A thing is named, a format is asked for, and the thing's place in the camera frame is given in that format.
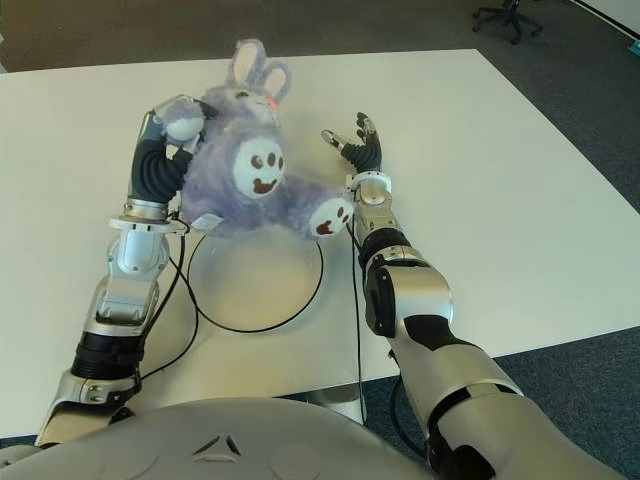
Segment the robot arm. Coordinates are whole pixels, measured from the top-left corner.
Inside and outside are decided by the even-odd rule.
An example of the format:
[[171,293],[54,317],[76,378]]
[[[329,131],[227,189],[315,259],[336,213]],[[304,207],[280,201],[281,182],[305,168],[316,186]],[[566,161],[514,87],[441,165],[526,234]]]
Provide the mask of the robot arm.
[[480,347],[451,332],[449,286],[403,234],[375,126],[363,114],[357,123],[362,146],[322,136],[358,171],[366,320],[391,345],[432,468],[450,480],[621,478],[567,439]]
[[[138,365],[155,321],[158,277],[169,261],[169,234],[184,235],[185,226],[168,218],[168,203],[181,189],[202,124],[167,158],[162,116],[172,98],[144,116],[133,158],[124,212],[112,218],[119,230],[107,251],[107,275],[96,287],[71,368],[58,391],[36,445],[62,443],[107,425],[140,390]],[[211,107],[201,105],[205,115]]]

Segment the bunny paw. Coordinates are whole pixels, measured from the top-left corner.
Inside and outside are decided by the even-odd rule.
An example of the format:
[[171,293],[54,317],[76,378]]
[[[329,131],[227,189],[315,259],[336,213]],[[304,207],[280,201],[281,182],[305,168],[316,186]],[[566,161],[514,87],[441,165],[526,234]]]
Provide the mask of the bunny paw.
[[344,198],[332,198],[322,203],[311,215],[309,228],[316,237],[338,233],[353,215],[353,206]]

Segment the stuffed bunny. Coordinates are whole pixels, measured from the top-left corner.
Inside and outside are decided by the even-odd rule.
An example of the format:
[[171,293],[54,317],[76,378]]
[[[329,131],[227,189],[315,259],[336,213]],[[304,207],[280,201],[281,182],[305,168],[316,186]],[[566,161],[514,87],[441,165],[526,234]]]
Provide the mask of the stuffed bunny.
[[[278,224],[302,238],[338,233],[353,213],[344,188],[332,188],[286,171],[276,108],[291,75],[281,62],[265,67],[259,40],[238,43],[224,85],[202,101],[218,113],[204,123],[203,140],[184,179],[182,211],[196,228],[232,236]],[[168,138],[186,141],[202,126],[199,108],[188,100],[162,118]]]

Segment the black cable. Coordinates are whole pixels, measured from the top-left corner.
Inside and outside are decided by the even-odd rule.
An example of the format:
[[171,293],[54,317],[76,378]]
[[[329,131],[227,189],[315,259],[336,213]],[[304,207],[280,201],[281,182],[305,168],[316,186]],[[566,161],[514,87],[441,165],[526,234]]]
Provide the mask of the black cable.
[[290,322],[291,320],[296,318],[298,315],[300,315],[309,306],[309,304],[313,301],[313,299],[316,298],[318,290],[320,290],[320,285],[322,284],[322,278],[324,277],[324,255],[322,253],[322,248],[320,247],[320,244],[318,242],[316,242],[316,246],[318,247],[318,253],[320,254],[320,277],[318,278],[318,284],[316,285],[316,288],[313,291],[313,294],[311,295],[311,297],[309,297],[309,300],[307,301],[307,303],[305,303],[296,313],[291,315],[286,320],[278,323],[277,325],[272,325],[271,327],[261,328],[261,329],[258,329],[258,330],[240,330],[240,329],[231,328],[231,327],[227,327],[225,325],[222,325],[222,324],[216,322],[215,320],[213,320],[209,315],[207,315],[202,310],[202,308],[200,308],[200,306],[198,305],[198,301],[196,299],[196,295],[195,295],[195,293],[193,291],[193,287],[191,286],[191,282],[189,281],[189,274],[191,273],[191,262],[193,262],[193,257],[195,256],[196,252],[198,251],[198,248],[200,247],[200,245],[202,244],[202,242],[203,242],[203,240],[205,238],[207,238],[207,235],[203,235],[202,236],[202,238],[198,241],[198,243],[196,245],[196,248],[194,248],[193,252],[191,252],[191,256],[189,257],[189,263],[187,264],[187,275],[186,275],[186,277],[182,272],[180,272],[179,275],[182,277],[182,280],[185,282],[185,284],[187,286],[187,290],[189,292],[189,297],[191,298],[191,302],[196,307],[196,310],[198,311],[198,313],[200,313],[200,315],[202,315],[202,317],[207,322],[211,323],[212,325],[215,325],[216,327],[222,328],[224,330],[229,330],[231,332],[236,332],[236,333],[262,333],[262,332],[268,332],[269,330],[273,330],[275,328],[281,327],[285,323]]
[[398,420],[398,411],[396,409],[396,400],[398,398],[398,391],[402,386],[402,375],[398,375],[398,379],[396,383],[393,385],[393,390],[391,390],[391,398],[389,399],[389,416],[391,417],[391,423],[393,424],[393,428],[396,430],[396,433],[400,437],[400,439],[405,443],[407,447],[409,447],[414,453],[424,458],[425,452],[424,448],[418,447],[413,440],[409,438],[409,435],[405,433],[400,425],[400,421]]
[[358,355],[358,394],[360,396],[360,415],[362,416],[362,422],[364,423],[364,393],[362,391],[362,345],[360,341],[360,302],[358,301],[358,286],[356,283],[356,247],[360,249],[360,245],[353,236],[354,220],[351,220],[352,228],[347,225],[347,230],[351,235],[351,280],[353,283],[353,303],[356,307],[356,346]]
[[349,232],[349,235],[351,236],[351,241],[353,242],[353,244],[358,249],[358,253],[362,252],[362,248],[360,247],[360,244],[358,243],[358,240],[356,239],[355,235],[353,234],[353,230],[349,227],[349,224],[347,224],[346,227],[347,227],[347,232]]
[[[173,261],[173,258],[169,258],[169,261],[175,267],[178,277],[181,277],[184,280],[185,278],[184,278],[184,275],[182,273],[182,270],[179,268],[179,264],[176,264],[176,262]],[[189,349],[193,345],[193,342],[195,342],[196,337],[198,336],[198,327],[200,325],[200,316],[198,314],[199,313],[198,312],[198,308],[197,308],[196,305],[194,305],[194,307],[195,307],[195,312],[196,312],[196,324],[195,324],[195,327],[193,329],[193,334],[191,335],[191,338],[189,339],[189,343],[187,343],[187,346],[184,347],[182,349],[182,351],[173,360],[165,363],[164,365],[156,368],[155,370],[150,371],[149,373],[146,373],[144,376],[142,376],[140,378],[140,381],[144,380],[145,378],[149,378],[151,375],[153,375],[155,373],[158,373],[160,370],[164,370],[165,368],[170,367],[171,365],[176,363],[178,360],[180,360],[182,357],[184,357],[186,355],[186,353],[189,351]]]
[[[171,217],[175,217],[175,220],[178,220],[180,223],[187,225],[182,220],[178,219],[175,213],[173,213]],[[144,342],[147,340],[147,337],[149,336],[149,332],[158,321],[158,318],[160,318],[160,315],[162,314],[164,307],[167,305],[167,302],[171,298],[171,295],[173,295],[173,291],[175,290],[176,284],[178,283],[178,279],[180,278],[179,272],[182,269],[182,266],[184,265],[185,250],[186,250],[185,239],[184,239],[184,236],[181,236],[180,237],[180,255],[178,257],[178,265],[176,266],[176,274],[173,276],[173,280],[171,280],[171,284],[169,285],[169,288],[167,289],[167,293],[162,299],[162,302],[160,302],[160,306],[153,314],[153,317],[151,317],[151,320],[149,320],[149,324],[146,326],[144,332],[142,332],[142,338],[140,339],[140,342],[142,343],[143,346],[144,346]]]
[[[180,220],[180,218],[178,218],[178,212],[172,212],[169,215],[169,217],[172,218],[173,220],[177,220],[178,222],[182,223],[184,226],[187,227],[185,235],[190,232],[191,227],[187,223],[185,223],[182,220]],[[185,249],[186,249],[185,243],[186,242],[185,242],[184,235],[180,236],[180,254],[179,254],[179,257],[178,257],[178,263],[177,264],[176,264],[176,262],[174,262],[173,258],[169,257],[169,261],[173,264],[173,266],[176,269],[176,274],[174,275],[173,280],[171,281],[171,285],[169,285],[167,293],[165,294],[164,298],[162,299],[162,302],[160,303],[160,306],[155,311],[153,317],[149,321],[149,325],[147,326],[147,328],[145,329],[144,333],[142,334],[142,342],[145,342],[145,340],[147,339],[147,336],[149,335],[149,332],[151,331],[151,329],[153,328],[155,323],[158,321],[158,318],[160,318],[160,314],[162,314],[162,311],[164,310],[164,307],[167,305],[167,302],[169,301],[169,299],[173,295],[173,291],[175,290],[176,284],[178,283],[178,279],[182,276],[182,266],[184,265],[184,253],[185,253]],[[142,377],[140,376],[140,371],[136,369],[136,377],[137,377],[136,382],[138,384],[140,384],[145,378],[149,378],[151,375],[153,375],[155,373],[158,373],[160,370],[164,370],[165,368],[173,365],[175,362],[180,360],[189,351],[189,349],[191,348],[191,345],[193,345],[193,342],[195,341],[196,336],[198,335],[199,323],[200,323],[200,319],[198,318],[198,311],[196,310],[196,324],[195,324],[195,328],[193,330],[193,335],[191,336],[191,339],[189,340],[189,343],[187,344],[187,346],[173,360],[165,363],[164,365],[156,368],[155,370],[152,370],[151,372],[146,373]]]

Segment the office chair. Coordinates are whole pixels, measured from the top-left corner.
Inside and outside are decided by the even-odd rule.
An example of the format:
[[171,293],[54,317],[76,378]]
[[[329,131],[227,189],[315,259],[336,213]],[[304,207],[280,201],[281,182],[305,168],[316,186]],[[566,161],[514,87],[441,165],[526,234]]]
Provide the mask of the office chair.
[[516,36],[511,40],[512,44],[517,45],[522,39],[522,28],[520,28],[520,22],[533,27],[535,30],[531,32],[531,36],[537,37],[542,32],[542,25],[534,22],[529,17],[525,17],[524,15],[518,13],[518,5],[520,5],[520,0],[504,0],[504,2],[502,2],[502,8],[479,8],[473,13],[473,18],[480,18],[480,14],[482,12],[493,13],[493,15],[478,20],[478,22],[473,26],[472,30],[474,32],[479,32],[480,26],[483,23],[494,22],[496,20],[504,20],[502,23],[503,26],[506,27],[507,25],[511,24],[513,25],[513,28],[516,29]]

